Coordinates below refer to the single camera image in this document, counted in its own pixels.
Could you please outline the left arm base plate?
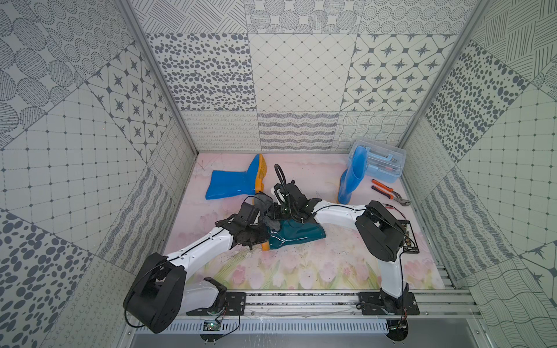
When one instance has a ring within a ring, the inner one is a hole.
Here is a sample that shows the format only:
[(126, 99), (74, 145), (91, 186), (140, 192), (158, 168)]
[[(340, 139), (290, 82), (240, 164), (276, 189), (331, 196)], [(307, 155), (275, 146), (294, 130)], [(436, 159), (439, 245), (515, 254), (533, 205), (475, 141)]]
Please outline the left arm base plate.
[(225, 295), (218, 295), (212, 307), (189, 311), (187, 316), (243, 316), (245, 314), (246, 298), (246, 292), (227, 292)]

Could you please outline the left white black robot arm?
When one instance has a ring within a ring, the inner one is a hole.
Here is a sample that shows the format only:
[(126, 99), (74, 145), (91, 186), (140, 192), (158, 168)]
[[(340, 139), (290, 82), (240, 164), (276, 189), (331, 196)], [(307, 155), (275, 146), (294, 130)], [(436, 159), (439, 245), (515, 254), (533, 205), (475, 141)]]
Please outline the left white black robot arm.
[(175, 320), (197, 309), (221, 311), (226, 287), (213, 278), (196, 284), (186, 282), (200, 268), (237, 245), (252, 248), (268, 241), (269, 232), (262, 213), (267, 209), (242, 203), (238, 213), (219, 220), (198, 241), (169, 255), (155, 252), (148, 256), (125, 299), (124, 318), (139, 321), (136, 329), (146, 327), (158, 334)]

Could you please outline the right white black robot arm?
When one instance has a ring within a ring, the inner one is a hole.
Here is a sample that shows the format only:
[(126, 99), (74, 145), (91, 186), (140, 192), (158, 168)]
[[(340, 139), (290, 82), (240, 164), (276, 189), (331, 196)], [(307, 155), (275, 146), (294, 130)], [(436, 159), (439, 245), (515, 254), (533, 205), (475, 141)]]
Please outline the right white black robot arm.
[(276, 184), (278, 200), (271, 213), (280, 223), (271, 229), (270, 248), (304, 244), (326, 237), (324, 224), (358, 232), (368, 251), (378, 259), (381, 273), (380, 300), (391, 311), (401, 309), (408, 294), (400, 256), (406, 231), (386, 207), (372, 200), (365, 205), (330, 203), (307, 198), (294, 181)]

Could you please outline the grey microfibre cloth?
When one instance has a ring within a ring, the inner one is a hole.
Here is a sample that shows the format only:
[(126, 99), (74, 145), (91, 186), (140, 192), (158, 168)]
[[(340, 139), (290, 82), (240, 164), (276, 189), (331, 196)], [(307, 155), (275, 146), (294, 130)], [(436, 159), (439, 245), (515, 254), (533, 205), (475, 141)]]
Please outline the grey microfibre cloth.
[(270, 196), (262, 192), (257, 193), (254, 196), (253, 202), (255, 204), (255, 207), (257, 207), (260, 211), (258, 222), (267, 226), (269, 229), (271, 229), (271, 231), (278, 232), (281, 229), (281, 216), (280, 212), (276, 209), (280, 208), (280, 206), (275, 203)]

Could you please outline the blue rubber boot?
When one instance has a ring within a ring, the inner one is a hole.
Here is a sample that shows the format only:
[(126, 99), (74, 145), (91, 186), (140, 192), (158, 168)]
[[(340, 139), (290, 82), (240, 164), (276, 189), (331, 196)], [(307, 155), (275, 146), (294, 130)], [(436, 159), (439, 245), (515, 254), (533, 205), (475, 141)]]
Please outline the blue rubber boot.
[(267, 165), (261, 154), (255, 155), (249, 168), (244, 172), (213, 171), (205, 198), (219, 200), (264, 192), (263, 180), (266, 174)]
[(337, 201), (340, 204), (349, 204), (352, 193), (364, 179), (367, 170), (367, 151), (363, 146), (358, 146), (352, 154), (352, 159), (346, 171), (341, 175)]

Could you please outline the green rubber boot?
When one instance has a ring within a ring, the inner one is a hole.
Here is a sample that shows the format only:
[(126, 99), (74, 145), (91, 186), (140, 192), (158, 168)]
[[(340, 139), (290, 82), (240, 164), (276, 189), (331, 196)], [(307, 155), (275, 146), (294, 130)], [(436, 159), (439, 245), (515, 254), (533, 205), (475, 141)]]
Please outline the green rubber boot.
[(285, 246), (305, 244), (325, 238), (326, 232), (319, 224), (282, 220), (278, 231), (270, 230), (268, 241), (262, 244), (262, 250), (275, 250)]

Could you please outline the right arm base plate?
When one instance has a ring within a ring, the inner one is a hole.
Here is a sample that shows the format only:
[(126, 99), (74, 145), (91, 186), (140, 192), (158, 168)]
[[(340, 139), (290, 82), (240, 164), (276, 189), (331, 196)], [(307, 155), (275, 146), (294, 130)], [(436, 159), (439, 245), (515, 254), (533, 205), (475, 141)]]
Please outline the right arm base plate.
[(403, 296), (394, 298), (384, 291), (364, 291), (358, 293), (356, 308), (364, 316), (418, 316), (419, 306), (414, 293), (405, 291)]

